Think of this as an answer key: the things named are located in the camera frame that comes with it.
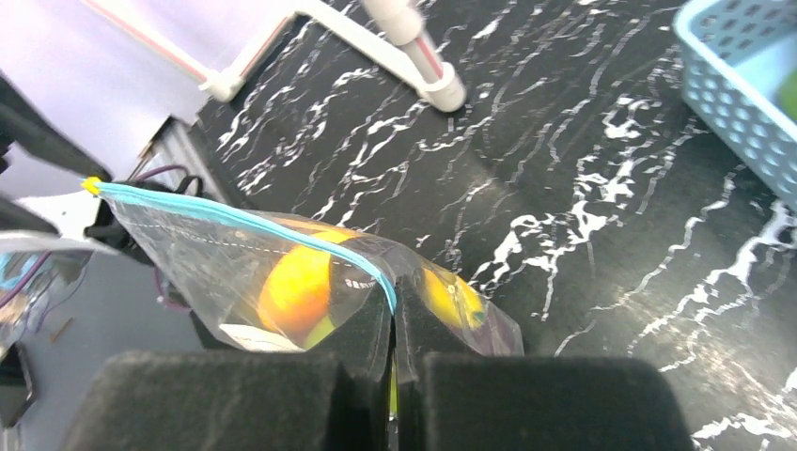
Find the yellow toy banana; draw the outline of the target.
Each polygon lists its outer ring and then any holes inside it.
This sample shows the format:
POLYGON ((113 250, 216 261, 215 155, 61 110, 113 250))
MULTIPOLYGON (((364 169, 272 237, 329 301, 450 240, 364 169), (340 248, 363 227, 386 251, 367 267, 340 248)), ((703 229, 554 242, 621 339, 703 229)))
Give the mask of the yellow toy banana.
POLYGON ((485 324, 487 312, 480 294, 453 272, 424 266, 422 285, 424 305, 450 330, 474 331, 485 324))

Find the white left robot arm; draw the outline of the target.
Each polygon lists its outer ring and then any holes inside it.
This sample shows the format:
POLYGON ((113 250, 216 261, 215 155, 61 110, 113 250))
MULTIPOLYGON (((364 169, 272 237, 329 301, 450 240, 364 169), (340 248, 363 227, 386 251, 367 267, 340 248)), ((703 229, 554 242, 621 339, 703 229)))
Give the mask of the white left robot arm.
MULTIPOLYGON (((106 167, 59 132, 7 78, 1 80, 1 149, 19 145, 44 163, 89 178, 112 180, 106 167)), ((34 254, 36 260, 5 289, 11 303, 48 258, 60 251, 124 255, 150 266, 153 261, 110 211, 89 194, 63 194, 12 200, 1 198, 1 260, 34 254)), ((29 364, 17 340, 1 352, 1 426, 13 428, 33 404, 29 364)))

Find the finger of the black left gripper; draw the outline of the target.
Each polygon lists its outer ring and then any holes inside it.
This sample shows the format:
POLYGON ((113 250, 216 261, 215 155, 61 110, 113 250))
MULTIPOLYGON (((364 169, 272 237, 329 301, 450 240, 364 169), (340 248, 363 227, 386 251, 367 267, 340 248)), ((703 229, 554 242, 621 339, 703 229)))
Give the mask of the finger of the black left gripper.
POLYGON ((110 181, 106 167, 54 128, 34 106, 1 75, 1 146, 16 142, 31 156, 84 177, 110 181))

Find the clear zip top bag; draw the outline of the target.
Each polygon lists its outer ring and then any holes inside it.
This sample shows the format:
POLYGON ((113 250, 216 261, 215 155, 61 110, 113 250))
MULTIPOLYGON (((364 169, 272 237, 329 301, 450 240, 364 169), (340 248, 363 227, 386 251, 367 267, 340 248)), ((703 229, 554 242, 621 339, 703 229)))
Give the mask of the clear zip top bag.
POLYGON ((519 355, 518 324, 455 273, 409 247, 303 216, 86 179, 112 237, 152 263, 171 294, 217 338, 253 351, 303 351, 368 301, 406 303, 482 355, 519 355))

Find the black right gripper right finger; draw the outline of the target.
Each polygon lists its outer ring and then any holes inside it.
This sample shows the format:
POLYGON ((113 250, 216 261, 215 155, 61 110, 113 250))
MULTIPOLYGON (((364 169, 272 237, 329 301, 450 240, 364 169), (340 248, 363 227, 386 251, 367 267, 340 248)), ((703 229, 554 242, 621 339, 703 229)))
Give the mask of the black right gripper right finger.
POLYGON ((395 291, 402 450, 690 450, 670 384, 629 358, 482 356, 395 291))

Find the green toy pear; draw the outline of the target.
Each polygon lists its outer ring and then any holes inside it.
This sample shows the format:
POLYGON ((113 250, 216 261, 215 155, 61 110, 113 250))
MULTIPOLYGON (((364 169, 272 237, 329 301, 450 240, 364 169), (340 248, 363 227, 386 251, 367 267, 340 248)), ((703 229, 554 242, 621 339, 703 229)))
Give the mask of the green toy pear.
POLYGON ((323 317, 305 337, 303 348, 309 350, 317 346, 326 336, 331 334, 335 328, 336 326, 329 315, 323 317))

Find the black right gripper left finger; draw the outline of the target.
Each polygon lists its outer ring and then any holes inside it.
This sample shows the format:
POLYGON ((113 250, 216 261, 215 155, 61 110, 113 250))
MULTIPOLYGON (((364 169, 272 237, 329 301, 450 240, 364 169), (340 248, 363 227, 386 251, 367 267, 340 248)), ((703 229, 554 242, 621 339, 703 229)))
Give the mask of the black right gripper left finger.
POLYGON ((129 351, 108 360, 66 450, 377 450, 387 443, 384 294, 301 353, 129 351))

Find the orange toy mango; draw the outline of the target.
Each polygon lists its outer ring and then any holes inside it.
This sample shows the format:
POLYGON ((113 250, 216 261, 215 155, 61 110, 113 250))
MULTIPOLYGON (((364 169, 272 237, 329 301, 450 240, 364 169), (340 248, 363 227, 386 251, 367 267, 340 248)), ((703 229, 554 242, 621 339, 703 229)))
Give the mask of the orange toy mango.
POLYGON ((298 346, 329 315, 336 327, 363 305, 375 280, 350 262, 297 245, 274 264, 258 296, 262 325, 298 346))

